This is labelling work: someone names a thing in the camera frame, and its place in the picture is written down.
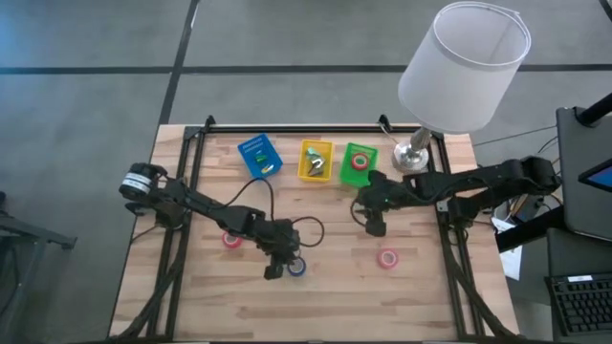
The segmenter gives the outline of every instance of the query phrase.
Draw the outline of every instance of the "white lampshade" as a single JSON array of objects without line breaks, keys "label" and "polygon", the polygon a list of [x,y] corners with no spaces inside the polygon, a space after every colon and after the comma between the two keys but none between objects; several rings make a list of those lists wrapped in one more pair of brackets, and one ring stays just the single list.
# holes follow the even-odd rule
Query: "white lampshade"
[{"label": "white lampshade", "polygon": [[481,129],[530,47],[518,12],[477,2],[450,4],[438,12],[402,75],[400,102],[427,129]]}]

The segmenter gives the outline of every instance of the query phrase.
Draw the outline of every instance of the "monitor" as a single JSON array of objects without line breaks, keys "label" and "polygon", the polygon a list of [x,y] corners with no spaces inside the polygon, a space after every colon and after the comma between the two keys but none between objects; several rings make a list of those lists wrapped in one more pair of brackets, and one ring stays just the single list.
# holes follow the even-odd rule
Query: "monitor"
[{"label": "monitor", "polygon": [[578,180],[581,183],[612,192],[612,159],[581,173]]}]

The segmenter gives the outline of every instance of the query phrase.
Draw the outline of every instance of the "wooden tabletop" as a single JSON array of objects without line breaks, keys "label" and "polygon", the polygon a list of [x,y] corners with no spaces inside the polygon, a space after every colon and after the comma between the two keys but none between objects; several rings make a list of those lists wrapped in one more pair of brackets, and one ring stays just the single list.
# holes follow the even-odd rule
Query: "wooden tabletop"
[{"label": "wooden tabletop", "polygon": [[[184,128],[163,125],[156,139],[151,162],[164,166],[170,175],[176,172]],[[236,194],[251,178],[236,146],[253,136],[206,136],[199,192],[223,203]],[[404,140],[409,134],[395,137]],[[281,170],[269,177],[274,189],[274,217],[318,217],[325,223],[325,239],[318,247],[301,250],[308,265],[304,276],[285,273],[281,279],[266,281],[263,271],[269,257],[256,249],[254,243],[225,248],[221,242],[223,231],[213,221],[194,216],[175,339],[453,339],[455,326],[433,207],[386,213],[387,235],[375,238],[351,218],[349,205],[357,190],[339,181],[348,142],[378,148],[377,169],[399,180],[401,174],[390,162],[394,143],[382,134],[269,134],[269,138],[284,162]],[[330,182],[307,183],[297,177],[303,139],[329,140],[335,144]],[[476,167],[469,136],[447,136],[446,141],[452,172]],[[435,154],[434,160],[439,166]],[[269,213],[266,185],[253,184],[236,204]],[[151,227],[153,221],[153,216],[140,218],[134,234]],[[296,224],[295,229],[304,243],[315,242],[320,233],[314,223]],[[157,229],[131,246],[111,334],[127,327],[153,291],[163,237],[164,231]],[[478,291],[505,326],[517,333],[491,228],[472,227],[468,246]],[[400,263],[394,269],[385,270],[377,265],[376,254],[381,248],[393,248],[399,253]],[[462,305],[470,323],[465,295]]]}]

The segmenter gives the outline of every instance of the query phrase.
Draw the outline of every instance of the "yellow bowl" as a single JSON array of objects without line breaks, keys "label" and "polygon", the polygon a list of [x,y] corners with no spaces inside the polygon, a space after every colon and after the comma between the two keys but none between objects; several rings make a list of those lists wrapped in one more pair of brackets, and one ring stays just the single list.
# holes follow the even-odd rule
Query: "yellow bowl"
[{"label": "yellow bowl", "polygon": [[[324,159],[323,174],[311,177],[308,175],[311,163],[306,156],[308,148],[314,148]],[[334,144],[330,141],[322,140],[302,140],[302,147],[299,153],[299,164],[297,165],[297,176],[307,182],[329,182],[332,179],[332,166],[334,165]]]}]

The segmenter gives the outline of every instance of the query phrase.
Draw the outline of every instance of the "white paper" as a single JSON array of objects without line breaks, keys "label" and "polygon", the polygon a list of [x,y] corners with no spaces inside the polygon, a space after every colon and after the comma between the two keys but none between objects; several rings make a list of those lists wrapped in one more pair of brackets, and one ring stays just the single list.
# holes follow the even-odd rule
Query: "white paper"
[{"label": "white paper", "polygon": [[[514,227],[513,224],[495,218],[492,218],[492,223],[500,233]],[[516,281],[520,279],[520,259],[522,254],[523,246],[499,254],[501,265],[504,267],[504,274]]]}]

